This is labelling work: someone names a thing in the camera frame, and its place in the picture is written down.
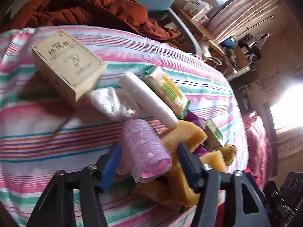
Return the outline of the yellow plush toy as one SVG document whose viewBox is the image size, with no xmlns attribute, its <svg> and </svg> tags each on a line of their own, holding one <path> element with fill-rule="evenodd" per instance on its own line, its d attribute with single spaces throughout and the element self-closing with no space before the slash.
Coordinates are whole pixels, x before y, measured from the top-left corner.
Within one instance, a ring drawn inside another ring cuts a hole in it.
<svg viewBox="0 0 303 227">
<path fill-rule="evenodd" d="M 226 166 L 230 166 L 236 157 L 237 149 L 234 145 L 225 144 L 223 147 L 217 147 L 215 151 L 220 151 Z"/>
</svg>

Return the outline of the large yellow sponge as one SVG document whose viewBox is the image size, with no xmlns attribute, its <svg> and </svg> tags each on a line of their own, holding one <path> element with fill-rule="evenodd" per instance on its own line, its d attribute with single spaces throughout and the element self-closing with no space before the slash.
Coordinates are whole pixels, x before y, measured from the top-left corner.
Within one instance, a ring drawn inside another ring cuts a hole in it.
<svg viewBox="0 0 303 227">
<path fill-rule="evenodd" d="M 160 140 L 172 156 L 172 168 L 155 180 L 138 183 L 134 192 L 176 210 L 196 205 L 206 185 L 203 177 L 208 175 L 202 166 L 210 165 L 219 172 L 227 172 L 221 152 L 194 155 L 195 149 L 207 138 L 199 126 L 184 120 L 179 120 L 175 129 L 162 132 Z"/>
</svg>

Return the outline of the green white tea box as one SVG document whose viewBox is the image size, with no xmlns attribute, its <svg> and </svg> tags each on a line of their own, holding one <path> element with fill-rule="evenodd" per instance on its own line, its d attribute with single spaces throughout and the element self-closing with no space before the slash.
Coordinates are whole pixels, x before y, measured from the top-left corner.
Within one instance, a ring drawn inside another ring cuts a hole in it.
<svg viewBox="0 0 303 227">
<path fill-rule="evenodd" d="M 224 147 L 226 139 L 211 119 L 205 121 L 205 133 L 208 136 L 206 142 L 213 150 Z"/>
</svg>

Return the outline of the pink hair roller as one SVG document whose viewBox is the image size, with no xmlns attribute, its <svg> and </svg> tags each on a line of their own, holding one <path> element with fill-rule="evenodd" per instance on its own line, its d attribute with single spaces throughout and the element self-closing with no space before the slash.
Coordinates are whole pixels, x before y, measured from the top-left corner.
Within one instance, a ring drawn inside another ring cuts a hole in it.
<svg viewBox="0 0 303 227">
<path fill-rule="evenodd" d="M 136 183 L 147 183 L 172 167 L 172 158 L 147 121 L 126 121 L 120 133 L 122 156 L 117 168 L 119 175 L 129 174 Z"/>
</svg>

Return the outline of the purple snack packet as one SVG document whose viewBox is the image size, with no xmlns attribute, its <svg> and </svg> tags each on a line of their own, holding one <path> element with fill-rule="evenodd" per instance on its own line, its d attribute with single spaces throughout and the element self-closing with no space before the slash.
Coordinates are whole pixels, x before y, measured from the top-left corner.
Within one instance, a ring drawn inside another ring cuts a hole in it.
<svg viewBox="0 0 303 227">
<path fill-rule="evenodd" d="M 198 126 L 199 128 L 201 128 L 202 130 L 205 131 L 205 120 L 202 119 L 201 117 L 197 116 L 190 110 L 188 110 L 184 120 L 193 122 L 196 126 Z M 208 150 L 204 147 L 204 143 L 201 143 L 193 152 L 193 154 L 195 154 L 197 156 L 202 156 L 206 153 L 208 153 Z"/>
</svg>

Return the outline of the white plastic bag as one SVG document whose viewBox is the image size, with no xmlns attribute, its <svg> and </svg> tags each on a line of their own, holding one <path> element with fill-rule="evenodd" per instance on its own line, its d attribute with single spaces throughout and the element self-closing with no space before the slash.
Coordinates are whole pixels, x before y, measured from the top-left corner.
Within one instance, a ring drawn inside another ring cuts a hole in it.
<svg viewBox="0 0 303 227">
<path fill-rule="evenodd" d="M 140 116 L 140 109 L 132 96 L 123 89 L 101 88 L 87 93 L 92 106 L 111 121 L 126 121 Z"/>
</svg>

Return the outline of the yellow green cracker packet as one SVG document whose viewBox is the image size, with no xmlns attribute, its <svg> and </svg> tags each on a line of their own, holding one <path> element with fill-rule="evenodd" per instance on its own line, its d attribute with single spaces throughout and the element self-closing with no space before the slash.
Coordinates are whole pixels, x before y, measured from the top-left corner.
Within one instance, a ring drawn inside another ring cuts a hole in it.
<svg viewBox="0 0 303 227">
<path fill-rule="evenodd" d="M 184 119 L 191 102 L 160 67 L 153 65 L 144 73 L 145 83 L 171 108 L 178 119 Z"/>
</svg>

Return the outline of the beige cardboard box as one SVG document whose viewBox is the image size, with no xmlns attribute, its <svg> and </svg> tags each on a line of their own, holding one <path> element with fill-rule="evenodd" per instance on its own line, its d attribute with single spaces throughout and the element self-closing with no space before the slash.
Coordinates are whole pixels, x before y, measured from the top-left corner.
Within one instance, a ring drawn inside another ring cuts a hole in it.
<svg viewBox="0 0 303 227">
<path fill-rule="evenodd" d="M 93 89 L 107 68 L 105 61 L 63 30 L 31 49 L 37 72 L 73 107 Z"/>
</svg>

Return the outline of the striped pink green bedsheet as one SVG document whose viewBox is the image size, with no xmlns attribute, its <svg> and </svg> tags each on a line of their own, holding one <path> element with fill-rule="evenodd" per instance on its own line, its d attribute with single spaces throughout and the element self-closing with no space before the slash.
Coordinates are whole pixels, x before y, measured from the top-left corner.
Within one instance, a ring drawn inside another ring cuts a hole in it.
<svg viewBox="0 0 303 227">
<path fill-rule="evenodd" d="M 190 110 L 211 119 L 236 149 L 229 172 L 247 167 L 244 124 L 227 79 L 202 59 L 129 32 L 64 26 L 107 63 L 98 87 L 117 87 L 124 72 L 138 77 L 161 66 L 191 101 Z M 74 109 L 36 73 L 31 47 L 59 27 L 1 34 L 1 203 L 25 226 L 57 170 L 78 171 L 108 151 L 121 124 L 93 108 Z"/>
</svg>

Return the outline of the wooden desk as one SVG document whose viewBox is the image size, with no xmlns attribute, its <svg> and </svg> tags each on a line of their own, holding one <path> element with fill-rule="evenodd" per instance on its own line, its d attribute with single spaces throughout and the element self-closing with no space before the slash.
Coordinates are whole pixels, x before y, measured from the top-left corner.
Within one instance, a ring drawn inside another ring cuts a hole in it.
<svg viewBox="0 0 303 227">
<path fill-rule="evenodd" d="M 185 12 L 183 9 L 179 8 L 177 5 L 172 5 L 172 10 L 182 19 L 186 24 L 189 30 L 192 31 L 193 36 L 198 42 L 203 42 L 208 44 L 208 50 L 214 58 L 221 60 L 222 65 L 219 66 L 211 59 L 206 60 L 206 63 L 216 68 L 220 71 L 228 81 L 235 79 L 251 70 L 249 66 L 249 61 L 246 59 L 245 55 L 241 51 L 239 46 L 236 46 L 234 55 L 232 58 L 227 56 L 227 48 L 221 47 L 219 44 L 214 42 L 213 36 L 203 25 L 196 24 L 192 21 L 188 12 Z"/>
</svg>

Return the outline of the blue mug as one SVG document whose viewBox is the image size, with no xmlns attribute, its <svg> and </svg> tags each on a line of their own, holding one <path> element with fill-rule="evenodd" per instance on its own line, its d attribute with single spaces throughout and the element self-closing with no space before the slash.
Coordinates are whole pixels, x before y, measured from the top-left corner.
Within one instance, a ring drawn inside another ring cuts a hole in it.
<svg viewBox="0 0 303 227">
<path fill-rule="evenodd" d="M 238 45 L 238 38 L 231 36 L 220 43 L 221 47 L 235 48 Z"/>
</svg>

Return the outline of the rust red quilted jacket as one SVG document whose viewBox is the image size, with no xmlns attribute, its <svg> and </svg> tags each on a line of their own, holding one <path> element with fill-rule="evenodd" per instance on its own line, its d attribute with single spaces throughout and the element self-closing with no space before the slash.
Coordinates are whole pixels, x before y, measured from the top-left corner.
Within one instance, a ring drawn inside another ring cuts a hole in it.
<svg viewBox="0 0 303 227">
<path fill-rule="evenodd" d="M 26 27 L 88 25 L 117 29 L 166 42 L 180 35 L 161 27 L 136 0 L 30 0 L 1 32 Z"/>
</svg>

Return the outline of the white boxes on desk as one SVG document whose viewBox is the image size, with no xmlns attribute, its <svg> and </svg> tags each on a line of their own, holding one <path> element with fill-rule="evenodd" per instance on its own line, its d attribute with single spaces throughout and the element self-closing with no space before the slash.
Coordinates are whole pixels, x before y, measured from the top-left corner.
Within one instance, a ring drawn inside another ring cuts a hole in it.
<svg viewBox="0 0 303 227">
<path fill-rule="evenodd" d="M 194 24 L 206 25 L 209 17 L 206 15 L 212 10 L 212 6 L 205 1 L 198 0 L 195 3 L 187 2 L 182 8 L 183 11 L 190 15 L 190 21 Z"/>
</svg>

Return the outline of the beige curtain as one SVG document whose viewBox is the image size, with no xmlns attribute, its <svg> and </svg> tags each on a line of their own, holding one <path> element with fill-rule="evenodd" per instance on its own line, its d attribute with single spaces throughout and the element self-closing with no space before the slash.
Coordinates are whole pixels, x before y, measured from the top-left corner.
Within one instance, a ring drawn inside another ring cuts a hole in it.
<svg viewBox="0 0 303 227">
<path fill-rule="evenodd" d="M 280 0 L 233 0 L 220 9 L 206 28 L 215 43 L 221 43 L 250 22 L 271 12 Z"/>
</svg>

